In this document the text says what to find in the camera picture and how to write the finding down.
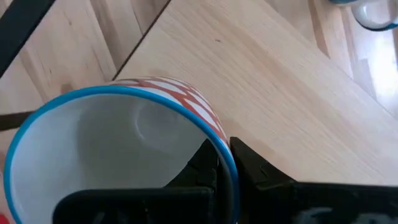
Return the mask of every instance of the red and white pattern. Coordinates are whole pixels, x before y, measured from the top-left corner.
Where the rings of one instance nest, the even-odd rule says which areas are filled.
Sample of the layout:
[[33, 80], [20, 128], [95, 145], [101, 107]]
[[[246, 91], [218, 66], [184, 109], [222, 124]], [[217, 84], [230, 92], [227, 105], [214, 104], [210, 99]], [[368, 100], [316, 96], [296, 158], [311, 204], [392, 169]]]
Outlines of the red and white pattern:
[[228, 147], [225, 132], [220, 119], [209, 102], [196, 88], [186, 82], [171, 77], [145, 77], [127, 80], [116, 80], [110, 85], [128, 86], [145, 90], [171, 100], [201, 118], [223, 140]]

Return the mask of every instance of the wooden floor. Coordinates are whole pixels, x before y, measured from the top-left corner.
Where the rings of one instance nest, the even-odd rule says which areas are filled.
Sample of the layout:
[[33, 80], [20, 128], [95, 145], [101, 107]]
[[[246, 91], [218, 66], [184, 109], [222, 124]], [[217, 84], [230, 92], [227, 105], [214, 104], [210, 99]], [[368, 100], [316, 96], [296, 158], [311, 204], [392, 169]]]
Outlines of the wooden floor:
[[[0, 0], [0, 15], [11, 1]], [[398, 118], [398, 29], [364, 30], [349, 8], [327, 0], [265, 1]], [[0, 79], [0, 114], [35, 110], [62, 93], [110, 81], [166, 2], [56, 0]], [[395, 2], [383, 3], [371, 14], [385, 21], [393, 8]], [[14, 133], [0, 133], [0, 157]]]

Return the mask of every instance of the mug rim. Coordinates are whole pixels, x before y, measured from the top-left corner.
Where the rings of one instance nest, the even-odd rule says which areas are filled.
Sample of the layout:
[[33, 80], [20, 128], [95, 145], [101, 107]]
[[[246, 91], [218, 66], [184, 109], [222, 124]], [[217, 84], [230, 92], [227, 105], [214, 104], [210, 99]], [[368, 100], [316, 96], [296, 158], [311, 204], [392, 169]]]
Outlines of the mug rim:
[[232, 214], [232, 223], [236, 223], [239, 216], [239, 182], [238, 182], [238, 170], [236, 169], [235, 162], [233, 160], [232, 154], [229, 152], [225, 144], [222, 143], [222, 140], [218, 137], [218, 135], [197, 115], [192, 113], [190, 110], [186, 109], [182, 105], [179, 105], [176, 102], [173, 102], [163, 96], [157, 95], [155, 93], [151, 93], [149, 91], [140, 90], [134, 87], [127, 86], [94, 86], [83, 88], [80, 90], [73, 90], [64, 95], [60, 95], [53, 100], [47, 102], [43, 106], [41, 106], [38, 110], [36, 110], [33, 114], [31, 114], [21, 125], [15, 136], [13, 137], [11, 144], [8, 148], [5, 165], [4, 165], [4, 192], [6, 194], [6, 200], [8, 207], [10, 209], [12, 217], [15, 219], [16, 223], [22, 223], [19, 215], [17, 214], [16, 208], [14, 206], [14, 200], [11, 194], [11, 166], [12, 159], [14, 157], [15, 151], [19, 145], [20, 140], [22, 139], [25, 132], [29, 129], [31, 124], [39, 117], [44, 115], [46, 112], [58, 108], [59, 106], [68, 103], [72, 100], [76, 100], [78, 98], [82, 98], [85, 96], [93, 96], [93, 95], [106, 95], [106, 94], [115, 94], [115, 95], [128, 95], [128, 96], [136, 96], [139, 98], [144, 98], [147, 100], [151, 100], [153, 102], [159, 103], [171, 110], [176, 111], [178, 114], [189, 119], [195, 126], [200, 128], [206, 136], [210, 139], [210, 141], [215, 145], [216, 150], [222, 155], [223, 159], [227, 167], [225, 169], [229, 172], [229, 178], [232, 182], [232, 196], [233, 196], [233, 210]]

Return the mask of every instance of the white mug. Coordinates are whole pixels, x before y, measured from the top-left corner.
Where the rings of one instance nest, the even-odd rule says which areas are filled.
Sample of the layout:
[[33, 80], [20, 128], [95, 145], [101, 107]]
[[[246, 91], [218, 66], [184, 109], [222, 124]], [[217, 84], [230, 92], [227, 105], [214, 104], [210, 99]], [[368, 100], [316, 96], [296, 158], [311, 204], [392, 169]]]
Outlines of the white mug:
[[227, 220], [236, 223], [238, 173], [221, 121], [196, 88], [167, 77], [84, 88], [38, 109], [7, 152], [7, 203], [16, 223], [51, 224], [59, 201], [77, 191], [165, 186], [205, 139], [227, 179]]
[[385, 31], [389, 29], [396, 28], [398, 26], [398, 16], [395, 16], [390, 21], [380, 23], [375, 22], [369, 18], [368, 15], [368, 7], [371, 7], [370, 4], [377, 1], [386, 1], [386, 0], [330, 0], [336, 4], [349, 4], [351, 6], [351, 11], [353, 12], [354, 18], [356, 21], [365, 29], [371, 31]]

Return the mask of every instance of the wooden table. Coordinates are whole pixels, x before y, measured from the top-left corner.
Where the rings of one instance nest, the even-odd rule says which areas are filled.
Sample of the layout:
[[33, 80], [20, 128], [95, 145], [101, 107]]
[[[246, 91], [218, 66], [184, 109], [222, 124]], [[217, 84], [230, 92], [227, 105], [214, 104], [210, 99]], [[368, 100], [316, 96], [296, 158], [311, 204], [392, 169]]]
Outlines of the wooden table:
[[398, 184], [398, 123], [263, 0], [173, 0], [118, 79], [201, 90], [228, 136], [297, 180]]

